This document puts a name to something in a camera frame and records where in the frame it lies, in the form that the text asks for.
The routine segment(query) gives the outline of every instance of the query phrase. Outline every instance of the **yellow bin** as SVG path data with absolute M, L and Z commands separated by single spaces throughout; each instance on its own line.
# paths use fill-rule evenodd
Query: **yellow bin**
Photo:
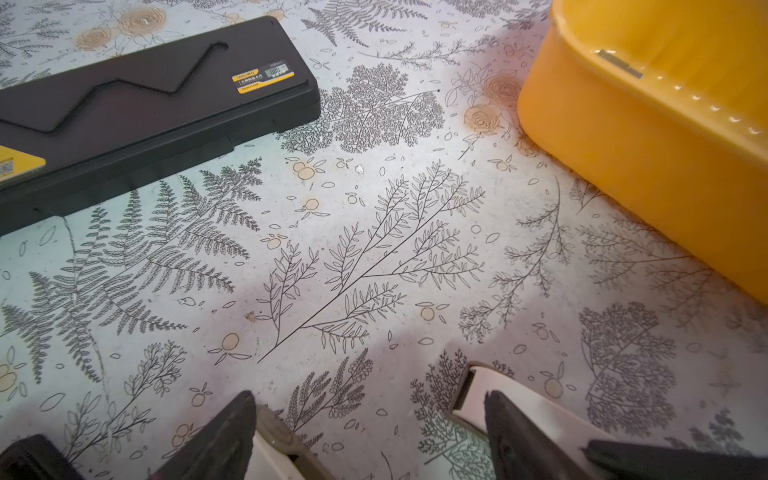
M 768 302 L 768 2 L 554 0 L 533 141 Z

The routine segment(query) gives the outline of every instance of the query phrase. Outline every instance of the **black plastic case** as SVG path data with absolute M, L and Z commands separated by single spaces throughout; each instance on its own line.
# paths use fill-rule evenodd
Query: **black plastic case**
M 0 234 L 319 114 L 316 79 L 272 17 L 0 90 L 0 146 L 45 160 L 0 177 Z

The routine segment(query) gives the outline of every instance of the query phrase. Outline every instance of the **floral tablecloth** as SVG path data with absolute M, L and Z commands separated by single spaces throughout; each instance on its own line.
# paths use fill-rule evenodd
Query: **floral tablecloth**
M 479 360 L 619 439 L 768 453 L 766 307 L 520 128 L 547 10 L 2 0 L 3 87 L 272 15 L 323 114 L 0 239 L 0 449 L 141 478 L 249 389 L 338 478 L 490 478 L 442 416 Z

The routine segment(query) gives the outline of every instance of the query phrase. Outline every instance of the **qr code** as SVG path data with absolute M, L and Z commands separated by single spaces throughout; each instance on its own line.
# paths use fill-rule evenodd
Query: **qr code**
M 13 173 L 13 159 L 0 161 L 0 177 Z

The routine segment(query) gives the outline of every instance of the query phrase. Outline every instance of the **product label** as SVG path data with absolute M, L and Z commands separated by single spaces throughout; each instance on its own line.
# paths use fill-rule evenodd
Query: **product label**
M 0 145 L 0 182 L 45 166 L 45 160 Z
M 241 74 L 234 75 L 232 81 L 241 94 L 276 84 L 291 78 L 295 74 L 284 60 L 273 61 L 262 68 L 254 68 Z

